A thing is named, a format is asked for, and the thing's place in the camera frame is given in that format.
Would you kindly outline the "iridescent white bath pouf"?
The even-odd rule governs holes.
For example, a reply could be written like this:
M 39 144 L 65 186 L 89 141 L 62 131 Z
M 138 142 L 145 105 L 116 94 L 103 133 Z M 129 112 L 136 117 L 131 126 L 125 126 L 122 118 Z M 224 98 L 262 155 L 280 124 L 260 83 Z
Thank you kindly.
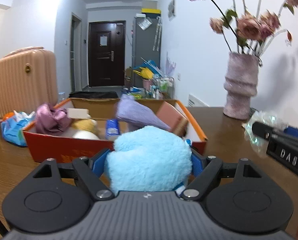
M 250 142 L 251 148 L 260 157 L 266 157 L 269 139 L 274 130 L 283 132 L 288 123 L 271 112 L 255 111 L 249 121 L 242 123 L 244 138 Z

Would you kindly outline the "yellow plush toy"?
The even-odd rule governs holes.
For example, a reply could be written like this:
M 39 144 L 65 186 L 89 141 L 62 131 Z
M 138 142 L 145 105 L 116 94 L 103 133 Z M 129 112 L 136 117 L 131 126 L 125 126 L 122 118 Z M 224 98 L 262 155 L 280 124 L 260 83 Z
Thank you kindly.
M 73 138 L 84 140 L 99 140 L 97 121 L 93 119 L 79 119 L 71 124 L 74 130 Z

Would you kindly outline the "blue sponge packet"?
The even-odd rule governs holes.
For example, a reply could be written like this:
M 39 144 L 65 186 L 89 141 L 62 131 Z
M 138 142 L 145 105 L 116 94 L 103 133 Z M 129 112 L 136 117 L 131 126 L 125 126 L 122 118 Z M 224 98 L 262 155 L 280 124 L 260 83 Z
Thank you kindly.
M 106 121 L 105 138 L 114 141 L 120 136 L 120 126 L 117 119 L 108 119 Z

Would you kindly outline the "light blue fluffy plush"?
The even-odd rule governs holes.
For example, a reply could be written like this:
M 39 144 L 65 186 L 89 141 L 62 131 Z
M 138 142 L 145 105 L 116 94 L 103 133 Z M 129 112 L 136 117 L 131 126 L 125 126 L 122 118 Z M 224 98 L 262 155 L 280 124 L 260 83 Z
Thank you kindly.
M 121 191 L 172 191 L 187 183 L 192 151 L 181 137 L 146 126 L 114 141 L 105 161 L 105 174 L 114 194 Z

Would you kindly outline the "white foam block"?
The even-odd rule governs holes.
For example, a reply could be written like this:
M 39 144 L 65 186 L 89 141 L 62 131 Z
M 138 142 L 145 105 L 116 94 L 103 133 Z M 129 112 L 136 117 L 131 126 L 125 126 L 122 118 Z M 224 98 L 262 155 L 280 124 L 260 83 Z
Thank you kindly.
M 71 119 L 89 119 L 89 110 L 84 108 L 68 108 L 67 116 Z

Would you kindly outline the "mauve satin cloth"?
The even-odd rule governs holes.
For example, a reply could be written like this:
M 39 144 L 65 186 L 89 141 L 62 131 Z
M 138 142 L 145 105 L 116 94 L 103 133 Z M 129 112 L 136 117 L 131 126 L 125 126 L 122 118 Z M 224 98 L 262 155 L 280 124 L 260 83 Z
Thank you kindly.
M 60 135 L 70 127 L 71 122 L 66 109 L 55 108 L 48 103 L 37 108 L 35 123 L 39 134 Z

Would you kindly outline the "purple drawstring pouch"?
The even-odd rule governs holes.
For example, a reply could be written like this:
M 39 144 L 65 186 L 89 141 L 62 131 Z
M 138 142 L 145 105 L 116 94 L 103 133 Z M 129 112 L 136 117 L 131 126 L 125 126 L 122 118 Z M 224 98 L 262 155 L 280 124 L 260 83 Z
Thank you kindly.
M 170 127 L 161 121 L 154 112 L 138 103 L 132 95 L 122 95 L 116 106 L 115 117 L 119 121 L 126 122 L 128 131 L 136 131 L 145 126 L 154 126 L 159 129 L 170 131 Z

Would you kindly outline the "orange cardboard box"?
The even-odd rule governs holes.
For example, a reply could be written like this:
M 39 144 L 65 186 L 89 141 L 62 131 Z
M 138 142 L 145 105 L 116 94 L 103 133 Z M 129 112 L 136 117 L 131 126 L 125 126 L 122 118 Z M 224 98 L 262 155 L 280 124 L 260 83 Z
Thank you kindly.
M 120 135 L 144 127 L 152 131 L 141 133 L 133 142 L 162 141 L 167 138 L 158 135 L 162 130 L 191 140 L 199 153 L 207 142 L 195 118 L 178 100 L 69 98 L 55 109 L 68 114 L 71 124 L 64 132 L 43 132 L 38 122 L 23 130 L 31 156 L 39 163 L 48 158 L 70 163 L 78 157 L 92 157 L 104 148 L 112 150 Z

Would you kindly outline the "white board on floor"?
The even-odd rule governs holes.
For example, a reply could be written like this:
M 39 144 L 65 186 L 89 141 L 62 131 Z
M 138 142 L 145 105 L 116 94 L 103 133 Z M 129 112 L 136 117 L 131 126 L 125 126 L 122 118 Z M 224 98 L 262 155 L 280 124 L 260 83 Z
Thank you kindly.
M 202 102 L 199 98 L 197 98 L 192 94 L 188 95 L 188 106 L 189 107 L 209 107 L 209 105 Z

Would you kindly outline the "black chair back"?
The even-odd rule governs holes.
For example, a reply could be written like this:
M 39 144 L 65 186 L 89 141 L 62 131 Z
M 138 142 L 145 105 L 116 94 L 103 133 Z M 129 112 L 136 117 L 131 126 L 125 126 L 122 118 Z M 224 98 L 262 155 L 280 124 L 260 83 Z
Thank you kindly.
M 69 94 L 69 98 L 81 98 L 81 99 L 117 99 L 119 96 L 116 92 L 90 92 L 79 91 Z

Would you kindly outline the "pink textured vase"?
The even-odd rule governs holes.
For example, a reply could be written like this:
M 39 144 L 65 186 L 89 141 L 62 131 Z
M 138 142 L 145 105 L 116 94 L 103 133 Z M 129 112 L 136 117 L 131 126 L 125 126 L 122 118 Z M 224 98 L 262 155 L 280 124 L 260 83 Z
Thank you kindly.
M 227 91 L 223 113 L 234 119 L 246 120 L 251 98 L 257 94 L 259 58 L 249 54 L 230 53 L 225 75 Z

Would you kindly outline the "blue tissue pack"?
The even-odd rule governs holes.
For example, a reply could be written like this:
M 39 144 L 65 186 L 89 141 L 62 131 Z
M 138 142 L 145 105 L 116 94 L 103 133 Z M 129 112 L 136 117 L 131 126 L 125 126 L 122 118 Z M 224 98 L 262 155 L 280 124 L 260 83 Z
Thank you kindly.
M 35 120 L 35 115 L 35 111 L 30 114 L 13 111 L 12 115 L 5 115 L 0 123 L 3 138 L 14 145 L 26 147 L 23 129 Z

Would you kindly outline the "metal storage trolley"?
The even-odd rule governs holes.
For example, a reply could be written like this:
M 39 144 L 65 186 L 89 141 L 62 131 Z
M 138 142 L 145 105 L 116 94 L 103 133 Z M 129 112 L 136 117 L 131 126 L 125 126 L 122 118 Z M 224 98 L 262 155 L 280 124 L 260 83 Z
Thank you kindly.
M 151 85 L 152 97 L 157 100 L 174 98 L 174 78 L 154 75 Z

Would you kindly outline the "orange fruit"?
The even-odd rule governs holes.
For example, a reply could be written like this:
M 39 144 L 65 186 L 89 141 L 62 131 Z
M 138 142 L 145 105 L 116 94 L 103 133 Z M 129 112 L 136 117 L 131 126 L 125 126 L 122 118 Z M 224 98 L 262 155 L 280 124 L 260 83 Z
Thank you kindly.
M 3 118 L 2 118 L 2 121 L 6 121 L 8 120 L 9 118 L 12 118 L 14 116 L 14 112 L 9 112 L 9 113 L 6 113 Z

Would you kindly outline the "pink ribbed suitcase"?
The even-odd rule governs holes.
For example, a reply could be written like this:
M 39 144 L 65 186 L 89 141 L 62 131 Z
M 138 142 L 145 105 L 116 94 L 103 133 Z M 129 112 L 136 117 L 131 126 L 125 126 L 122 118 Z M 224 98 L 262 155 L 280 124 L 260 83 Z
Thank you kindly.
M 31 113 L 58 102 L 56 57 L 42 47 L 23 48 L 0 59 L 0 119 L 9 112 Z

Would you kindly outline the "dried pink roses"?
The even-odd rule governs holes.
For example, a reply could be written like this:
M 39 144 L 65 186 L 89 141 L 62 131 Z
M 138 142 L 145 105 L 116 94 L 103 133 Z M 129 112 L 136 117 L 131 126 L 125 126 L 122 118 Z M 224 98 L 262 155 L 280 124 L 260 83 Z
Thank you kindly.
M 262 0 L 258 0 L 255 15 L 247 10 L 245 0 L 232 0 L 232 8 L 226 11 L 221 10 L 214 0 L 210 1 L 221 13 L 221 18 L 210 18 L 211 29 L 222 36 L 225 36 L 225 29 L 231 30 L 236 37 L 238 53 L 260 58 L 273 39 L 281 33 L 287 33 L 287 42 L 292 43 L 291 33 L 281 29 L 280 17 L 283 9 L 293 14 L 298 8 L 298 0 L 284 0 L 277 14 L 268 10 L 260 13 Z

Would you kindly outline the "dark entrance door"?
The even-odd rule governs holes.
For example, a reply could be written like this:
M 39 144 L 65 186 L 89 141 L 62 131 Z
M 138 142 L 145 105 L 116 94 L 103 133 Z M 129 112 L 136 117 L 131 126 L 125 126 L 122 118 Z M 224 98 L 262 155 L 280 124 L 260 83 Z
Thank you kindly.
M 91 22 L 88 33 L 90 87 L 125 84 L 126 22 Z

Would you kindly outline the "grey refrigerator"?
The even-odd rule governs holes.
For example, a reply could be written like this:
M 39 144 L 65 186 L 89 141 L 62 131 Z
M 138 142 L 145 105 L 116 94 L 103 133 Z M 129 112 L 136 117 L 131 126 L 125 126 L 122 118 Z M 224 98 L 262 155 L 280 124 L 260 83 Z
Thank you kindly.
M 132 34 L 132 68 L 140 66 L 144 60 L 152 60 L 160 67 L 160 52 L 153 50 L 159 14 L 135 17 Z

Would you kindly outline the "yellow box on fridge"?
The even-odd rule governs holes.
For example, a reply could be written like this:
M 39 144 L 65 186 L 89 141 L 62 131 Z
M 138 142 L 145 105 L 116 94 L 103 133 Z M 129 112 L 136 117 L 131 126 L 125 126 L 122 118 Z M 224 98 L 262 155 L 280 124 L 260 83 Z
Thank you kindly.
M 161 10 L 159 9 L 142 8 L 141 13 L 149 18 L 157 18 L 161 16 Z

